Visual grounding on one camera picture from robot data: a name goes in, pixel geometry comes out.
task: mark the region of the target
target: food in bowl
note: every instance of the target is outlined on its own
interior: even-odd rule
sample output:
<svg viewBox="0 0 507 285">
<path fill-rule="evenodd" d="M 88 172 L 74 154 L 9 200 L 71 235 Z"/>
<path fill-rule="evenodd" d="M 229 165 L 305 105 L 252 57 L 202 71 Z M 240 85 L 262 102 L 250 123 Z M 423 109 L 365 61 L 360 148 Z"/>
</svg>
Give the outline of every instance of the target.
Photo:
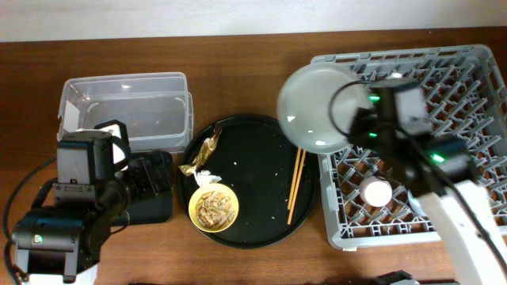
<svg viewBox="0 0 507 285">
<path fill-rule="evenodd" d="M 219 230 L 234 218 L 231 198 L 222 192 L 204 193 L 196 204 L 197 220 L 203 227 Z"/>
</svg>

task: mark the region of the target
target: chopsticks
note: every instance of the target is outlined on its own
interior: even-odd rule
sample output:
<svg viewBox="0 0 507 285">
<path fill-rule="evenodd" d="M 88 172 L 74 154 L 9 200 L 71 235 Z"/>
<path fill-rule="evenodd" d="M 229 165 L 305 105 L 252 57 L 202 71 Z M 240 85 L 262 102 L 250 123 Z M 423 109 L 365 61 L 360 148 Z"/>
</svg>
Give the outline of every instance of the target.
<svg viewBox="0 0 507 285">
<path fill-rule="evenodd" d="M 299 182 L 301 181 L 301 173 L 303 172 L 304 158 L 307 156 L 307 151 L 303 150 L 303 155 L 301 155 L 301 160 L 299 160 L 300 155 L 301 155 L 301 147 L 298 148 L 298 154 L 295 156 L 294 174 L 292 176 L 291 193 L 289 194 L 289 197 L 288 197 L 287 209 L 290 210 L 288 213 L 288 221 L 287 221 L 288 225 L 290 225 L 292 222 L 292 215 L 294 214 L 295 198 L 298 195 Z"/>
</svg>

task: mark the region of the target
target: white cup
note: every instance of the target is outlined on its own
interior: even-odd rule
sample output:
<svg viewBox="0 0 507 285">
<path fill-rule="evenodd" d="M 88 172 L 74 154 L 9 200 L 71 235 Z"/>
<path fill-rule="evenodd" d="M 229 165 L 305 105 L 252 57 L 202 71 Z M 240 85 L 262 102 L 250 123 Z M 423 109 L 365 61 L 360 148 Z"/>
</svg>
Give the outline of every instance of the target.
<svg viewBox="0 0 507 285">
<path fill-rule="evenodd" d="M 386 206 L 393 196 L 389 182 L 378 177 L 367 177 L 359 184 L 361 199 L 373 207 Z"/>
</svg>

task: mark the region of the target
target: wooden table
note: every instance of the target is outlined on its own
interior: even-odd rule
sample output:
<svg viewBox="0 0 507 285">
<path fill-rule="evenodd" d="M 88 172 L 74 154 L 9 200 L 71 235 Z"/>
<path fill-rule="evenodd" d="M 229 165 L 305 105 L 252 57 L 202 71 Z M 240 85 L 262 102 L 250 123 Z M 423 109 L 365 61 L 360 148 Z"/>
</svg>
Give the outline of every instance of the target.
<svg viewBox="0 0 507 285">
<path fill-rule="evenodd" d="M 486 44 L 507 74 L 505 35 L 507 28 L 463 28 L 0 44 L 0 205 L 3 209 L 26 173 L 55 155 L 56 115 L 68 78 L 184 72 L 199 131 L 233 114 L 276 117 L 276 99 L 285 79 L 315 55 Z M 51 165 L 20 193 L 11 211 L 11 229 L 42 183 L 54 175 Z M 293 235 L 255 250 L 227 248 L 207 239 L 174 201 L 170 222 L 132 226 L 104 244 L 96 284 L 355 284 L 400 269 L 422 280 L 454 276 L 439 242 L 354 253 L 333 249 L 320 200 Z M 0 283 L 7 282 L 2 265 Z"/>
</svg>

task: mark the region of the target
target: food wrapper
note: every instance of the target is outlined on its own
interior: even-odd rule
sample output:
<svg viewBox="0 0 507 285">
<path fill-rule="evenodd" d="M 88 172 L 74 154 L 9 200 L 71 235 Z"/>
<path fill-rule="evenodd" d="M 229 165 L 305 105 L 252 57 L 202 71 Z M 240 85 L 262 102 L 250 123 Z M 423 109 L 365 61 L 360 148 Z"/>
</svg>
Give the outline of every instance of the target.
<svg viewBox="0 0 507 285">
<path fill-rule="evenodd" d="M 193 175 L 202 165 L 204 165 L 204 163 L 208 161 L 209 156 L 212 155 L 213 151 L 215 151 L 216 147 L 218 146 L 221 133 L 222 127 L 215 126 L 215 134 L 213 134 L 211 138 L 204 140 L 203 145 L 200 146 L 199 153 L 197 154 L 196 158 L 194 158 L 192 163 L 178 166 L 183 174 L 186 176 Z"/>
<path fill-rule="evenodd" d="M 196 182 L 197 182 L 197 185 L 199 185 L 199 187 L 203 187 L 206 184 L 210 184 L 210 183 L 217 183 L 222 180 L 222 177 L 217 177 L 215 175 L 212 175 L 212 173 L 210 173 L 207 170 L 195 172 L 193 174 L 193 176 L 196 178 Z"/>
</svg>

